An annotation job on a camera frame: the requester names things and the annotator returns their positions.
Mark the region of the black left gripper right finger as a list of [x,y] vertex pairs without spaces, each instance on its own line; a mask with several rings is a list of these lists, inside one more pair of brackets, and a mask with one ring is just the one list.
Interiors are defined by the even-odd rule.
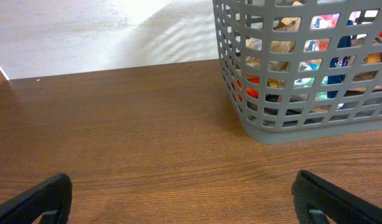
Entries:
[[379,208],[307,171],[300,170],[292,184],[292,195],[300,223],[382,224]]

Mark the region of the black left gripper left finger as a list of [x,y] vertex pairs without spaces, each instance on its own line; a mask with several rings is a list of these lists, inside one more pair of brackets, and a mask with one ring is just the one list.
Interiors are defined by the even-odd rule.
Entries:
[[0,223],[66,224],[72,204],[72,181],[58,173],[0,204]]

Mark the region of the brown beige snack bag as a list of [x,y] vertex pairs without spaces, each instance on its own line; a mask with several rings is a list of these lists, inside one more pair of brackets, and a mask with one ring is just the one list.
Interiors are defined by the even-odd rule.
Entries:
[[299,30],[301,17],[289,13],[301,6],[299,1],[236,1],[226,10],[235,23],[231,35],[239,90],[282,90],[293,84],[282,76],[289,71],[296,41],[284,36]]

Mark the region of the Kleenex tissue pack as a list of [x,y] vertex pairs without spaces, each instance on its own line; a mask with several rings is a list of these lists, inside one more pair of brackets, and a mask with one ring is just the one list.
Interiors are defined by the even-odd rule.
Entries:
[[[334,28],[337,25],[338,18],[340,14],[325,14],[314,16],[310,23],[310,29],[329,29]],[[323,39],[310,39],[307,40],[304,45],[304,52],[318,52],[327,50],[327,47],[330,43],[329,38]],[[337,48],[346,48],[352,45],[352,40],[350,35],[346,35],[340,38]],[[334,57],[331,59],[329,67],[330,68],[340,68],[347,67],[350,62],[352,62],[353,56],[344,56],[344,57]],[[305,72],[310,70],[318,70],[321,66],[322,59],[312,59],[312,60],[304,60],[299,64],[299,71]],[[321,82],[321,85],[331,85],[342,83],[345,79],[346,75],[331,75],[324,76]],[[299,78],[294,81],[294,88],[307,88],[313,85],[314,78]],[[327,100],[335,98],[337,91],[326,91],[317,93],[315,99],[316,100]]]

